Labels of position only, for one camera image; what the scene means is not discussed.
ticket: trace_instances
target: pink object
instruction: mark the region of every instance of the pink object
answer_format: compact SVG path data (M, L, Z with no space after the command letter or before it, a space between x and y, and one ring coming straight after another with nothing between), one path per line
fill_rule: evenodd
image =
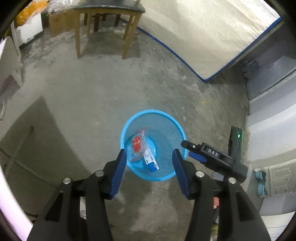
M6 220L22 240L26 241L33 224L15 200L0 166L0 209Z

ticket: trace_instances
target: dark seat cushion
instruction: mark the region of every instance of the dark seat cushion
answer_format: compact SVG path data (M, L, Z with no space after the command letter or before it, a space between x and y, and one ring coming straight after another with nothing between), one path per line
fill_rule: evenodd
M86 0L85 2L74 6L75 9L83 8L106 8L106 9L124 9L128 11L145 13L145 8L141 3L133 0Z

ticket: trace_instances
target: cardboard box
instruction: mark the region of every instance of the cardboard box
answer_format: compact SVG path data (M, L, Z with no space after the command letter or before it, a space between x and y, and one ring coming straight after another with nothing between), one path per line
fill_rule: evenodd
M74 28L74 11L65 10L49 14L49 29L52 37Z

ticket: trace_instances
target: blue rim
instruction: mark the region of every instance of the blue rim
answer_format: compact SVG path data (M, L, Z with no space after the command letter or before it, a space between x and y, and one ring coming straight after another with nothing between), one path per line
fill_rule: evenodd
M163 115L165 116L166 118L170 119L180 130L180 132L182 133L182 136L183 136L183 139L186 140L186 135L185 135L185 132L183 131L181 125L176 121L176 119L172 116L170 116L169 114L163 112L163 111L160 111L160 110L143 110L143 111L140 111L136 114L134 114L124 125L124 127L122 128L122 131L121 131L121 135L120 135L120 149L124 149L124 137L126 135L126 130L128 129L129 125L132 123L132 121L136 118L138 118L139 116L141 115L144 115L144 114L147 114L147 113L153 113L153 114L159 114L159 115ZM187 149L185 149L185 152L184 152L184 155L183 155L183 159L186 159L187 157ZM165 177L148 177L144 174L142 174L141 172L139 172L137 169L135 169L131 163L129 161L126 162L126 165L128 166L128 168L134 173L136 174L137 176L143 178L144 180L147 180L147 181L165 181L167 179L170 179L172 178L173 176L176 175L176 172L172 172L171 174L165 176Z

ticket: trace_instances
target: blue mattress piping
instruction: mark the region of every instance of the blue mattress piping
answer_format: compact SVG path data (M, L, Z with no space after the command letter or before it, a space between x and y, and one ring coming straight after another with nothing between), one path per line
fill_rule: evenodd
M250 45L248 45L242 52L240 52L234 59L232 59L228 64L226 64L222 69L220 69L218 72L216 72L215 74L213 74L211 77L207 78L207 79L203 79L201 78L198 73L196 73L189 64L187 64L185 62L184 59L182 59L176 52L174 52L170 47L168 47L166 44L164 44L163 42L161 42L159 39L155 38L153 35L151 35L150 33L146 32L144 29L137 27L138 30L140 30L141 32L147 34L148 36L150 36L151 38L153 38L156 42L160 43L163 47L165 47L166 49L168 49L173 55L175 55L178 59L180 59L198 78L200 78L203 82L208 82L211 78L213 78L214 76L216 76L217 74L219 74L220 72L222 72L225 68L229 67L230 65L232 65L243 53L245 53L246 51L248 51L249 48L251 48L263 35L265 35L266 33L268 33L270 30L272 30L279 22L281 22L281 18L279 17L277 20L275 20L262 34L260 34Z

